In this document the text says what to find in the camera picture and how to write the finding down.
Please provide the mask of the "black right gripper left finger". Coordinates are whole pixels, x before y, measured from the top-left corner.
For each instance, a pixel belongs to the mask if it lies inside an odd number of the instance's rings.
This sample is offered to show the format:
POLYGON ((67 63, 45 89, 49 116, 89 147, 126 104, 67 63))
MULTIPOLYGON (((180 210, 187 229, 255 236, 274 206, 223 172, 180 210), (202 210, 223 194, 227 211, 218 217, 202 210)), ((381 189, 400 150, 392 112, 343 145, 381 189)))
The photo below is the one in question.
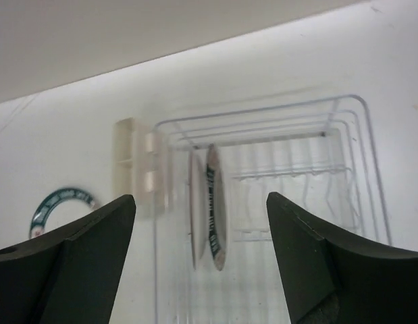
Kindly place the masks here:
POLYGON ((136 214, 123 195, 0 250, 0 323, 108 323, 136 214))

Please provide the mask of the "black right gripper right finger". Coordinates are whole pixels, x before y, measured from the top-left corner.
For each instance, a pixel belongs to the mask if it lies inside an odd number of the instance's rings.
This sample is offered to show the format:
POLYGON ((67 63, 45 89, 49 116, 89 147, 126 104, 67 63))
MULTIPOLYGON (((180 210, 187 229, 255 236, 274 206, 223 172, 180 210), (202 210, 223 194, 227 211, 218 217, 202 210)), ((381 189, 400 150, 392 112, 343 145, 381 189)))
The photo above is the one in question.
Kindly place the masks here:
POLYGON ((418 252, 353 234, 277 192, 267 214, 292 323, 418 323, 418 252))

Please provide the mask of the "white plate green rim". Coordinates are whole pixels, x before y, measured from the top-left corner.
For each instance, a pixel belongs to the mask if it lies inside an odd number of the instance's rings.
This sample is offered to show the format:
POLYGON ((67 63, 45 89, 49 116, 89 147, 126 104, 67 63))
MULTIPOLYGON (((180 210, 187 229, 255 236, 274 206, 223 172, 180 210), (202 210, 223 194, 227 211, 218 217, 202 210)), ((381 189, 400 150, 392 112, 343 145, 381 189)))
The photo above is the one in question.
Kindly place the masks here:
POLYGON ((71 223, 101 206, 89 191, 75 186, 59 188, 50 193, 36 208, 30 221, 28 238, 71 223))

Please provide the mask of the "orange sunburst plate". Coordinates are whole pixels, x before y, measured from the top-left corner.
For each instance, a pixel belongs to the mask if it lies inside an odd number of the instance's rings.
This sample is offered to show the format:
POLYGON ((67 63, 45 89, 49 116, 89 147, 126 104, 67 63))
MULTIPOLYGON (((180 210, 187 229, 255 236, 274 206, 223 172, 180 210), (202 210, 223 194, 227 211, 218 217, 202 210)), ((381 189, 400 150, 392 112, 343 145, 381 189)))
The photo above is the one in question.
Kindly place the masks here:
POLYGON ((197 270, 209 236, 209 194, 203 163, 194 151, 189 153, 188 186, 192 265, 197 270))

